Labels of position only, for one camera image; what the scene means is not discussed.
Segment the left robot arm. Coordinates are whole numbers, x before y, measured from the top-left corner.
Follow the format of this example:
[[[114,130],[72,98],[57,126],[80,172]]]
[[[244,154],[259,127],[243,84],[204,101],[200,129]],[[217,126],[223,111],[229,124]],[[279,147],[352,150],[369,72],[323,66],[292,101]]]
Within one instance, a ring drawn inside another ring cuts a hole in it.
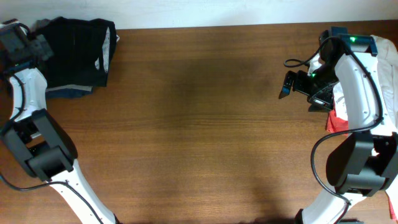
[[[20,192],[53,188],[82,223],[118,223],[85,179],[72,139],[47,111],[47,81],[40,66],[53,52],[43,36],[29,40],[29,33],[17,19],[1,24],[2,74],[13,97],[12,114],[1,129],[1,141],[27,175],[42,183],[17,187],[5,177],[1,180]]]

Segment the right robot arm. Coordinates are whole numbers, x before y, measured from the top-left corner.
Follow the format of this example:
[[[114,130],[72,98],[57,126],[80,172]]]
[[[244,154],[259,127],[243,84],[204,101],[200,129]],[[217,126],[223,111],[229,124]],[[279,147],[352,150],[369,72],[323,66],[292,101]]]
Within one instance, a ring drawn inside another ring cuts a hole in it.
[[[298,211],[295,223],[344,223],[347,211],[384,191],[397,210],[397,128],[379,83],[378,50],[373,37],[332,27],[319,36],[320,46],[307,60],[290,58],[280,91],[306,95],[310,111],[331,111],[340,85],[348,116],[346,139],[328,156],[326,182],[315,201]]]

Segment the black shorts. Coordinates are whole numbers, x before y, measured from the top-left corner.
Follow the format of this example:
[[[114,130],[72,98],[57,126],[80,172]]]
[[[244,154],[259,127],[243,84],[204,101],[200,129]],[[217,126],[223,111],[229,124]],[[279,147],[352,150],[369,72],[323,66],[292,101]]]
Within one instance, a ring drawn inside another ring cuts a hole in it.
[[[34,30],[30,38],[39,35],[44,36],[53,52],[45,62],[44,77],[49,88],[107,85],[117,44],[114,22],[58,17]]]

